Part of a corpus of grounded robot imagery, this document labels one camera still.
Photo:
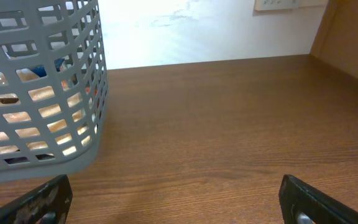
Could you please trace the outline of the blue pasta box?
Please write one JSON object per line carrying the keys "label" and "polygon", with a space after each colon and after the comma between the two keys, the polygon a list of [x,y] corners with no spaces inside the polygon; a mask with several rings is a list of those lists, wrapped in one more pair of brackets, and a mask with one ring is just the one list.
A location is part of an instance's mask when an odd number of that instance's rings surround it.
{"label": "blue pasta box", "polygon": [[[65,69],[65,59],[64,58],[58,58],[54,60],[55,69],[57,72],[61,72]],[[35,73],[38,77],[46,77],[47,72],[45,71],[44,65],[37,65],[35,67],[30,68],[30,71]]]}

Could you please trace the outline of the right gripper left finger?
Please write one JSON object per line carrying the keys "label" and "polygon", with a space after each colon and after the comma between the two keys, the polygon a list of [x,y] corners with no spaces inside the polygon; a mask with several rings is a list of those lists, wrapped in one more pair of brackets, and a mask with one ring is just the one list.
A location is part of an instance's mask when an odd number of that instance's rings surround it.
{"label": "right gripper left finger", "polygon": [[0,207],[1,224],[65,224],[73,192],[67,175],[58,175]]}

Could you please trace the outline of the orange spaghetti packet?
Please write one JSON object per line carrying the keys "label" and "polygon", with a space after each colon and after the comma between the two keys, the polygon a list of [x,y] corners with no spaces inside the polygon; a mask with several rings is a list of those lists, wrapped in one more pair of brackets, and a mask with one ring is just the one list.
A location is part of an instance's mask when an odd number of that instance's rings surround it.
{"label": "orange spaghetti packet", "polygon": [[84,93],[85,95],[91,96],[95,96],[98,93],[98,90],[94,86],[91,86],[90,81],[84,82],[74,78],[62,80],[60,84],[64,95],[67,97],[73,96],[77,93]]}

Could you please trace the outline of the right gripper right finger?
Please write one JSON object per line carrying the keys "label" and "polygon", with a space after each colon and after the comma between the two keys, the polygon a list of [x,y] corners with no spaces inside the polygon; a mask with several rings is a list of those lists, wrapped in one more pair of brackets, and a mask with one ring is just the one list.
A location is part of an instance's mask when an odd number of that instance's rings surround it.
{"label": "right gripper right finger", "polygon": [[358,212],[294,175],[285,174],[278,193],[285,224],[358,224]]}

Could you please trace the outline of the grey plastic shopping basket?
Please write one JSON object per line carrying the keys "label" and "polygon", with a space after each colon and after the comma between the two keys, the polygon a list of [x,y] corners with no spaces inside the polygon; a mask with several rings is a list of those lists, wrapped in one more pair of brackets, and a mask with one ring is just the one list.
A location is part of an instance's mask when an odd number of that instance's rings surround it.
{"label": "grey plastic shopping basket", "polygon": [[[7,83],[0,84],[0,95],[13,93],[20,103],[0,106],[0,131],[7,140],[0,146],[17,144],[20,151],[0,155],[0,182],[48,175],[69,174],[87,166],[98,151],[106,107],[108,102],[108,74],[104,56],[104,43],[98,0],[31,0],[0,1],[0,73]],[[54,60],[65,59],[65,69],[57,72]],[[24,81],[17,71],[44,65],[46,77]],[[72,75],[90,81],[98,93],[95,96],[80,94],[82,101],[68,106],[60,82]],[[51,86],[55,96],[34,101],[31,90]],[[62,112],[42,118],[39,109],[58,104]],[[83,109],[85,117],[74,122],[72,114]],[[9,124],[3,114],[25,111],[33,119],[30,122]],[[64,119],[68,127],[51,133],[48,123]],[[87,124],[89,129],[81,136],[77,128]],[[17,129],[39,129],[40,135],[20,138]],[[70,133],[72,140],[58,145],[55,138]],[[82,146],[81,140],[91,136],[91,142]],[[48,148],[31,151],[28,142],[46,141]],[[63,150],[75,146],[76,152],[68,156]],[[39,154],[52,153],[53,159]]]}

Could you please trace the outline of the cream paper bag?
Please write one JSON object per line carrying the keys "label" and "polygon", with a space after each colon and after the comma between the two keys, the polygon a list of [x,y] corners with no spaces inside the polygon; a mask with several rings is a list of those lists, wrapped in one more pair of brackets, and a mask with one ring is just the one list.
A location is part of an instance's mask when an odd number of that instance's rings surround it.
{"label": "cream paper bag", "polygon": [[[28,69],[28,68],[23,68],[21,70],[18,70],[17,74],[24,81],[31,81],[31,80],[36,80],[36,79],[40,78],[35,73],[31,72],[30,69]],[[77,76],[75,74],[72,75],[69,79],[74,79],[74,78],[77,79]],[[6,79],[4,78],[2,73],[0,73],[0,84],[6,84],[6,83],[7,83]],[[51,86],[46,86],[46,87],[38,88],[35,90],[31,90],[29,92],[29,96],[31,97],[32,100],[39,101],[39,100],[45,100],[45,99],[51,98],[51,97],[55,96],[55,93]],[[79,93],[77,93],[77,94],[69,97],[68,106],[70,106],[70,107],[76,106],[81,101],[82,101],[82,96]],[[18,103],[20,103],[19,98],[17,97],[17,95],[15,95],[13,93],[0,95],[0,106],[16,105]],[[62,112],[62,109],[58,104],[53,104],[53,105],[39,109],[39,113],[42,118],[49,118],[51,116],[58,115],[61,112]],[[85,111],[83,109],[72,114],[72,118],[73,118],[74,122],[81,121],[82,119],[84,119],[84,117],[85,117]],[[33,120],[31,118],[31,116],[25,111],[5,113],[5,114],[3,114],[3,118],[9,124],[30,122]],[[68,127],[68,125],[64,119],[59,119],[52,123],[48,123],[47,127],[51,133],[56,133],[62,129],[66,129]],[[83,124],[77,128],[77,133],[79,136],[81,136],[88,129],[89,129],[88,125]],[[24,129],[17,129],[16,133],[18,134],[18,136],[20,138],[28,138],[28,137],[40,135],[39,129],[36,127],[33,127],[33,126],[31,126],[29,128],[24,128]],[[5,132],[0,131],[0,141],[4,141],[7,139],[8,139],[7,134]],[[72,136],[70,133],[65,133],[65,134],[55,138],[55,141],[58,145],[65,144],[66,142],[69,142],[71,140],[72,140]],[[82,146],[87,146],[90,142],[91,142],[91,136],[86,136],[81,140]],[[28,142],[26,144],[26,146],[31,151],[48,148],[48,144],[46,143],[46,141]],[[17,146],[17,144],[7,144],[7,145],[0,146],[0,155],[1,154],[11,154],[14,152],[19,152],[19,151],[20,151],[20,149]],[[73,154],[74,152],[76,152],[76,147],[70,146],[63,150],[63,155],[68,156],[70,154]],[[54,155],[52,153],[39,154],[37,157],[39,159],[42,159],[43,157],[45,157],[47,159],[53,159]]]}

